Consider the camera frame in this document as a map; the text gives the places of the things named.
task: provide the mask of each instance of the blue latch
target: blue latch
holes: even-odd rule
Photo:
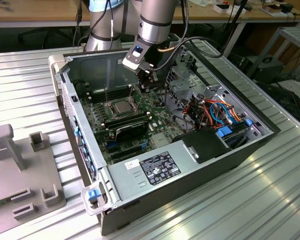
[[[232,131],[228,126],[223,126],[220,127],[216,133],[223,138],[225,135],[231,134]]]
[[[88,194],[89,194],[88,200],[90,203],[95,203],[97,201],[97,198],[102,195],[99,189],[90,190],[88,191]]]
[[[246,124],[248,124],[249,127],[253,124],[252,121],[248,118],[245,120],[245,122]]]
[[[79,127],[76,126],[75,129],[74,129],[74,135],[75,136],[78,136],[78,131],[79,131]]]

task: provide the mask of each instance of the aluminum extrusion table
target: aluminum extrusion table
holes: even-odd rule
[[[205,42],[204,51],[217,52]],[[300,123],[226,58],[209,58],[281,132],[236,169],[108,236],[80,198],[82,178],[54,96],[48,56],[81,48],[0,53],[0,124],[15,138],[49,134],[66,205],[0,234],[7,239],[296,239],[300,238]],[[204,66],[198,71],[215,82]]]
[[[246,74],[248,77],[251,77],[254,74],[259,64],[263,61],[266,54],[270,51],[270,49],[276,43],[280,36],[284,37],[285,41],[274,54],[275,57],[278,58],[281,55],[281,53],[285,50],[289,42],[295,44],[300,48],[300,27],[279,27],[273,34],[268,44],[264,47],[257,60],[249,69],[248,73]]]

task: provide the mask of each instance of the motherboard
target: motherboard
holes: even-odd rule
[[[130,85],[83,98],[81,104],[108,165],[168,145],[184,133],[159,89],[141,92]]]

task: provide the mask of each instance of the blue cable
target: blue cable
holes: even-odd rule
[[[226,107],[224,104],[219,103],[219,102],[218,102],[217,104],[223,107],[223,109],[225,110],[225,112],[226,112],[228,118],[229,118],[233,123],[236,123],[236,122],[237,122],[237,121],[234,119],[234,117],[231,116],[231,115],[229,114],[229,111],[228,111],[227,107]]]
[[[228,118],[229,118],[233,123],[236,123],[236,122],[237,122],[237,121],[229,114],[229,112],[228,112],[226,106],[223,105],[223,104],[220,103],[220,102],[215,102],[215,103],[213,103],[213,104],[210,106],[210,113],[211,113],[211,116],[212,116],[212,118],[213,118],[214,120],[216,120],[217,122],[221,123],[222,126],[225,126],[225,124],[224,124],[221,120],[219,120],[219,119],[217,119],[217,118],[215,117],[215,115],[214,115],[214,113],[213,113],[213,106],[214,106],[214,104],[220,105],[220,106],[224,109],[224,111],[226,112],[226,115],[228,116]]]
[[[225,126],[225,124],[224,124],[221,120],[219,120],[219,119],[217,119],[217,118],[215,117],[213,107],[214,107],[214,105],[212,104],[212,105],[210,106],[211,117],[212,117],[214,120],[216,120],[217,122],[221,123],[222,126]]]

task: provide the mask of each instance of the black cable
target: black cable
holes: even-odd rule
[[[210,38],[208,37],[204,37],[204,36],[191,36],[189,38],[186,38],[184,39],[183,41],[179,42],[179,44],[174,48],[173,52],[171,53],[171,55],[169,56],[169,58],[165,61],[164,64],[162,64],[161,66],[157,67],[157,68],[154,68],[152,71],[153,72],[156,72],[156,71],[159,71],[161,70],[162,68],[164,68],[168,63],[169,61],[173,58],[173,56],[176,54],[176,52],[179,50],[179,48],[185,44],[186,42],[188,41],[191,41],[191,40],[195,40],[195,39],[199,39],[199,40],[204,40],[204,41],[213,41],[211,40]]]
[[[226,49],[227,45],[229,44],[230,39],[236,30],[237,20],[240,16],[242,10],[244,9],[245,5],[247,4],[247,2],[248,2],[248,0],[241,1],[240,7],[239,7],[238,11],[236,12],[234,18],[232,19],[231,24],[229,26],[226,26],[226,28],[225,28],[225,31],[227,33],[226,36],[229,35],[229,37],[228,37],[227,43],[224,45],[223,49],[221,49],[220,52],[222,52],[224,49]]]
[[[111,11],[111,44],[110,44],[110,49],[111,49],[112,44],[114,42],[114,12],[112,10],[111,1],[109,1],[109,7]]]
[[[76,10],[75,21],[76,21],[76,26],[75,26],[73,40],[72,40],[72,47],[75,46],[75,41],[76,41],[78,27],[79,27],[79,24],[82,21],[82,0],[80,0],[79,6],[78,6],[78,8]]]
[[[291,63],[293,60],[295,60],[295,59],[297,59],[297,58],[298,58],[298,56],[296,56],[296,57],[290,59],[290,60],[285,64],[285,66],[287,66],[289,63]],[[279,72],[278,75],[276,76],[277,78],[279,78],[279,75],[281,74],[281,72],[282,72],[284,69],[285,69],[285,68],[283,67],[283,68],[280,70],[280,72]],[[288,75],[287,78],[289,78],[290,73],[285,73],[285,74],[283,74],[283,75]]]
[[[101,21],[101,19],[106,15],[107,7],[108,7],[109,2],[110,2],[110,0],[106,0],[106,3],[105,3],[105,6],[104,6],[104,10],[103,10],[102,15],[101,15],[101,16],[99,17],[99,19],[93,24],[93,26],[90,27],[90,28],[86,31],[86,33],[84,34],[84,36],[81,37],[81,38],[79,39],[78,45],[77,45],[77,46],[80,45],[80,43],[81,43],[81,41],[82,41],[83,39],[86,39],[87,37],[89,37],[89,35],[90,35],[90,34],[92,33],[92,31],[95,29],[96,25],[97,25],[97,24]]]
[[[190,124],[191,126],[193,126],[193,123],[191,123],[191,122],[188,121],[188,120],[183,119],[182,117],[179,117],[179,116],[173,114],[172,111],[169,110],[169,108],[167,107],[167,104],[166,104],[166,103],[167,103],[167,91],[168,91],[168,86],[165,87],[165,92],[164,92],[164,106],[165,106],[165,109],[166,109],[169,113],[171,113],[173,116],[175,116],[177,119],[183,120],[186,124],[188,123],[188,124]]]
[[[300,58],[300,52],[299,52],[299,55],[298,55],[298,57],[297,57],[297,60],[296,60],[296,62],[295,62],[294,67],[293,67],[292,70],[289,72],[289,75],[290,75],[292,72],[295,72],[295,68],[296,68],[297,65],[298,65],[299,58]]]
[[[183,25],[186,26],[186,15],[184,9],[185,9],[185,3],[183,0],[181,0],[182,21],[183,21]]]
[[[236,0],[233,0],[232,10],[231,10],[230,16],[229,16],[229,18],[228,18],[228,22],[227,22],[226,25],[225,25],[226,27],[224,28],[224,30],[223,30],[223,32],[222,32],[220,38],[219,38],[219,41],[218,41],[219,44],[221,44],[221,40],[222,40],[223,37],[224,37],[224,34],[225,34],[225,32],[226,32],[226,28],[227,28],[228,24],[230,23],[230,20],[231,20],[231,17],[232,17],[232,13],[234,12],[234,8],[235,8],[235,1],[236,1]]]
[[[77,88],[77,85],[78,85],[79,83],[81,83],[81,84],[86,84],[86,82],[83,81],[83,80],[78,80],[78,81],[76,81],[76,82],[73,84],[73,87],[74,87],[74,90],[75,90],[75,91],[77,91],[76,88]]]
[[[184,27],[183,35],[182,35],[182,37],[180,39],[180,42],[175,46],[175,49],[180,47],[180,45],[181,45],[180,43],[185,39],[187,31],[188,31],[188,27],[189,27],[189,6],[188,6],[188,0],[181,0],[181,2],[183,2],[183,6],[185,8],[185,9],[182,9],[182,11],[185,10],[185,27]]]
[[[201,50],[200,48],[198,48],[192,41],[190,41],[190,44],[191,44],[193,47],[195,47],[195,48],[198,50],[198,52],[201,53],[202,55],[206,55],[206,56],[208,56],[208,57],[210,57],[210,58],[214,58],[214,59],[221,58],[221,57],[223,56],[223,54],[224,54],[224,51],[225,51],[226,47],[228,46],[228,44],[229,44],[229,42],[230,42],[230,40],[231,40],[231,38],[232,38],[232,36],[233,36],[235,30],[236,30],[236,22],[237,22],[237,20],[238,20],[238,18],[239,18],[240,13],[242,12],[242,9],[243,9],[244,6],[246,5],[247,1],[248,1],[248,0],[243,0],[243,1],[241,2],[241,5],[240,5],[239,10],[238,10],[238,12],[236,13],[236,15],[234,16],[234,18],[233,18],[233,20],[232,20],[232,22],[231,22],[231,25],[232,25],[233,27],[230,27],[230,30],[228,30],[228,32],[230,32],[230,34],[229,34],[229,37],[228,37],[228,39],[227,39],[227,42],[225,43],[225,45],[224,45],[223,47],[220,48],[220,54],[218,54],[218,55],[212,55],[212,54],[209,54],[209,53],[207,53],[207,52],[205,52],[205,51],[202,51],[202,50]],[[216,43],[217,46],[220,46],[220,43],[219,43],[219,42],[216,42],[216,41],[214,41],[214,40],[212,40],[212,39],[209,39],[209,41],[211,41],[211,42],[213,42],[213,43]]]

